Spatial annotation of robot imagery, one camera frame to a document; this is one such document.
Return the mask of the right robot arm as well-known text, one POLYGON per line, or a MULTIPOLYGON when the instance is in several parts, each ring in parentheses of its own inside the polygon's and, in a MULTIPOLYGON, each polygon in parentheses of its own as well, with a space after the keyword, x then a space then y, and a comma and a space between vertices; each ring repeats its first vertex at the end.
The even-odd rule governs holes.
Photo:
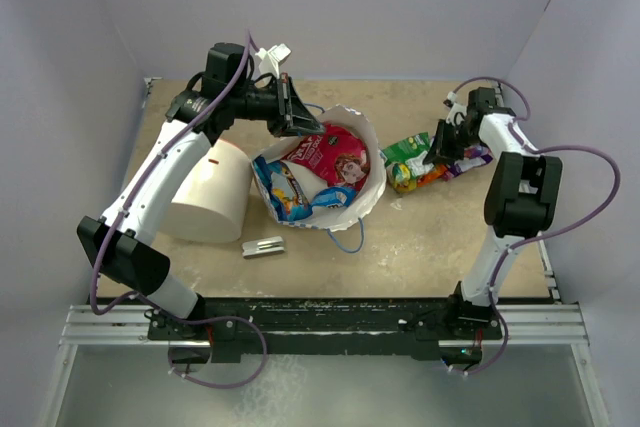
POLYGON ((423 162, 452 166, 466 149, 488 148, 497 161, 484 201, 487 233, 476 260, 447 300, 446 330, 467 338, 498 321, 499 290, 517 256, 516 250, 546 231, 554 218, 562 161, 536 154, 516 126, 514 112, 502 106, 492 88, 478 87, 465 105, 451 91, 444 104, 446 118, 438 121, 423 162))

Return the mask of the green snack packet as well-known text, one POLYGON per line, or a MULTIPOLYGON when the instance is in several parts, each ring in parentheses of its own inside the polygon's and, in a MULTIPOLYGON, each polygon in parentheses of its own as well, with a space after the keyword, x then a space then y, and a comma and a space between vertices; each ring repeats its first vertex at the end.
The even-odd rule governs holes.
POLYGON ((431 136, 428 132, 414 134, 390 144, 381 151, 385 170, 393 162, 405 163, 415 170, 418 170, 421 166, 434 166, 434 164, 422 163, 430 146, 431 136))

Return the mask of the pink snack bag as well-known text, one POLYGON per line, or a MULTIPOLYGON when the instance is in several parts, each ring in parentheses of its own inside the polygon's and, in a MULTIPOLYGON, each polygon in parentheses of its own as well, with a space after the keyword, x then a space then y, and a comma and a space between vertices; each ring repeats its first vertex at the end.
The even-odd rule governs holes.
POLYGON ((305 137, 282 159, 308 169, 329 187, 350 187, 359 192, 370 172, 366 145, 342 126, 323 126, 322 135, 305 137))

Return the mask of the purple Fox's berries bag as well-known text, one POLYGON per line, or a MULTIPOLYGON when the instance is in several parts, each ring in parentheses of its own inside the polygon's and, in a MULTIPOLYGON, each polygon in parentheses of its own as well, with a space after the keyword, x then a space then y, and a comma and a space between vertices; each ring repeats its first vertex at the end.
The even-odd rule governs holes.
POLYGON ((472 169, 488 165, 492 161, 492 153, 487 147, 483 145, 471 146, 465 149, 462 159, 456 160, 446 168, 441 178, 444 181, 449 181, 472 169))

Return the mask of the orange Fox's candy bag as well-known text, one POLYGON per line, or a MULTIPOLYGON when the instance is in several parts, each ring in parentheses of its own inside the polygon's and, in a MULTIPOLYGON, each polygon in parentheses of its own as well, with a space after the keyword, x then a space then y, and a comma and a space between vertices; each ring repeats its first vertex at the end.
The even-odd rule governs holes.
POLYGON ((396 193, 405 194, 440 178, 447 167, 444 165, 421 166, 418 170, 401 162, 386 167, 387 180, 396 193))

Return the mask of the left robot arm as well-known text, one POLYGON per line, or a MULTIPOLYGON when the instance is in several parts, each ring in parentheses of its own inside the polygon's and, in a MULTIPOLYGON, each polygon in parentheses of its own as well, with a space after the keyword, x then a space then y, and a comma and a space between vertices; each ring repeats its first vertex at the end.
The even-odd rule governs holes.
POLYGON ((77 235, 92 266, 95 314, 110 310, 97 304, 105 275, 171 315, 171 328, 182 338, 202 334, 203 298, 171 274, 169 258, 152 243, 182 182, 235 120, 263 121, 274 137, 324 132, 281 70, 289 54, 284 44, 215 44, 205 69, 171 101, 154 147, 123 192, 98 218, 82 218, 77 235))

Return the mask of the blue checkered paper bag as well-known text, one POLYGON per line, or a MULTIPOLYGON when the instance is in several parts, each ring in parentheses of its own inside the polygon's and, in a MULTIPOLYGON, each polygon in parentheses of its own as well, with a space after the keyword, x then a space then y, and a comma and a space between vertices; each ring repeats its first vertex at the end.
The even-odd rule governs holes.
POLYGON ((298 136, 281 140, 264 149, 252 160, 252 169, 258 192, 265 202, 269 215, 278 224, 288 227, 323 230, 327 232, 330 237, 333 237, 335 232, 347 230, 353 225, 357 225, 359 228, 364 227, 364 217, 371 213, 372 209, 384 193, 386 171, 384 167, 384 159, 379 146, 378 136, 372 122, 363 113, 343 105, 337 105, 321 113, 318 116, 318 120, 322 124, 332 123, 346 128, 351 133, 359 137, 367 147, 370 159, 370 172, 364 186, 358 192, 358 195, 349 207, 341 209, 317 209, 315 212, 312 211, 312 214, 309 217, 293 222, 278 220, 275 209, 269 200, 267 190, 258 178, 257 172, 253 166, 253 161, 257 157, 262 156, 265 158, 267 163, 275 160, 285 162, 292 170, 296 180, 300 183, 302 190, 310 203, 319 191, 329 186, 324 180, 314 175, 308 169, 282 159, 284 155, 297 147, 298 144, 307 136, 298 136))

